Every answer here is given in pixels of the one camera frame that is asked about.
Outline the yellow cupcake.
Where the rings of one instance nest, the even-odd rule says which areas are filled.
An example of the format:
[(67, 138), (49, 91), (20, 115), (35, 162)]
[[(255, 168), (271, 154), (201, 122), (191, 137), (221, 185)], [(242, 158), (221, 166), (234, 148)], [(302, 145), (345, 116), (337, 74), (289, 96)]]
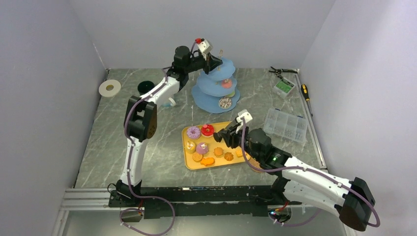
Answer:
[(193, 154), (196, 151), (196, 144), (193, 141), (187, 141), (184, 148), (186, 153)]

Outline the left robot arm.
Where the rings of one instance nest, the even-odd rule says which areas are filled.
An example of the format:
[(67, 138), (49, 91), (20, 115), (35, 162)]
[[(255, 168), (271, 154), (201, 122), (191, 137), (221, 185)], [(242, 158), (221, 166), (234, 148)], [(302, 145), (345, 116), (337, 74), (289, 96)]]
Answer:
[(142, 197), (142, 163), (148, 141), (157, 129), (158, 107), (183, 89), (189, 80), (189, 73), (203, 70), (209, 74), (223, 63), (211, 54), (212, 46), (202, 42), (197, 47), (197, 55), (192, 48), (177, 47), (171, 66), (162, 69), (162, 81), (148, 92), (128, 100), (123, 124), (127, 139), (126, 160), (124, 171), (116, 183), (116, 191), (130, 207), (136, 206)]

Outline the red frosted donut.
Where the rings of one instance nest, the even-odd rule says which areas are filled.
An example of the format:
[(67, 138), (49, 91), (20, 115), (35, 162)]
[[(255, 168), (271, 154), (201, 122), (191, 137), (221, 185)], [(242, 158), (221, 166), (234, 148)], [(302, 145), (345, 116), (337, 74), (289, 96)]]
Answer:
[(201, 127), (201, 135), (206, 138), (210, 138), (214, 135), (215, 129), (211, 124), (204, 124)]

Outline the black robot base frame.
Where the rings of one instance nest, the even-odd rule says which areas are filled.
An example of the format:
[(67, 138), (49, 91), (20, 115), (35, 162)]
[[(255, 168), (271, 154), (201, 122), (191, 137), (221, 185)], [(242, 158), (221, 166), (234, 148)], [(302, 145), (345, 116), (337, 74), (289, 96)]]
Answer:
[(118, 181), (110, 193), (110, 208), (135, 208), (145, 219), (179, 216), (267, 216), (267, 211), (288, 208), (290, 201), (269, 185), (142, 187), (130, 192)]

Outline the purple sprinkled donut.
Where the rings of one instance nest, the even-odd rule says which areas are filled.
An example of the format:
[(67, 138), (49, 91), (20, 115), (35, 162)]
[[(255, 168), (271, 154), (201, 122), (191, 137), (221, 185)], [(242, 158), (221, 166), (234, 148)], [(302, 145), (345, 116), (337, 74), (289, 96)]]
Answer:
[(197, 127), (197, 126), (191, 126), (191, 127), (187, 128), (186, 135), (187, 135), (188, 138), (190, 138), (192, 140), (197, 140), (201, 136), (200, 128)]

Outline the green frosted donut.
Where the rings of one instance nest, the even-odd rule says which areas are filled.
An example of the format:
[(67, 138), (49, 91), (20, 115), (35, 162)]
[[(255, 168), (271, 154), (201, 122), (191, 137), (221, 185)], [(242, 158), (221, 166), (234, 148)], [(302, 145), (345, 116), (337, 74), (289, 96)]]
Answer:
[(228, 98), (232, 98), (235, 95), (235, 91), (231, 92), (230, 94), (227, 94), (226, 97)]

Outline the blue three-tier cake stand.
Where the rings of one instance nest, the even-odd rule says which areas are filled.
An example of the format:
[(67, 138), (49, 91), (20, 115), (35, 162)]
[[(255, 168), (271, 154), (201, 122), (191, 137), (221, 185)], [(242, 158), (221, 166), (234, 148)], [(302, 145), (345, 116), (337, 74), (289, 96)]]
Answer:
[[(216, 70), (206, 74), (204, 71), (200, 72), (197, 77), (196, 85), (193, 86), (191, 93), (195, 104), (204, 111), (212, 114), (220, 114), (231, 111), (240, 99), (240, 91), (237, 88), (237, 80), (234, 78), (236, 67), (232, 60), (223, 57), (223, 64), (217, 67)], [(232, 79), (233, 85), (229, 89), (221, 86), (222, 80)], [(218, 101), (221, 97), (235, 91), (232, 99), (232, 106), (228, 109), (221, 109), (218, 106)]]

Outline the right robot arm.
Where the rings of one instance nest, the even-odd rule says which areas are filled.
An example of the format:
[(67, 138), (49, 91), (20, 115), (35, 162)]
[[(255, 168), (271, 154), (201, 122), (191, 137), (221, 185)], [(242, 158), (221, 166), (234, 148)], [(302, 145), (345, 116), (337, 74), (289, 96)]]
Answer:
[(250, 155), (259, 163), (258, 167), (249, 164), (252, 169), (277, 177), (271, 186), (275, 203), (312, 205), (336, 215), (343, 224), (360, 232), (368, 226), (381, 225), (375, 198), (365, 180), (337, 177), (305, 164), (275, 147), (261, 128), (250, 130), (244, 120), (231, 122), (213, 137), (229, 148), (241, 148), (244, 156)]

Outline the white and blue mug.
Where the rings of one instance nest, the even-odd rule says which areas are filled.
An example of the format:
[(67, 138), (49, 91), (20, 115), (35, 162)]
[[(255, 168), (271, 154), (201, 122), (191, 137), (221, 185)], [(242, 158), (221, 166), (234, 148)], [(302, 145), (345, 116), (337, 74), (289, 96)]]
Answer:
[(177, 105), (176, 101), (172, 97), (169, 97), (161, 106), (162, 107), (173, 107), (173, 106), (176, 106), (176, 105)]

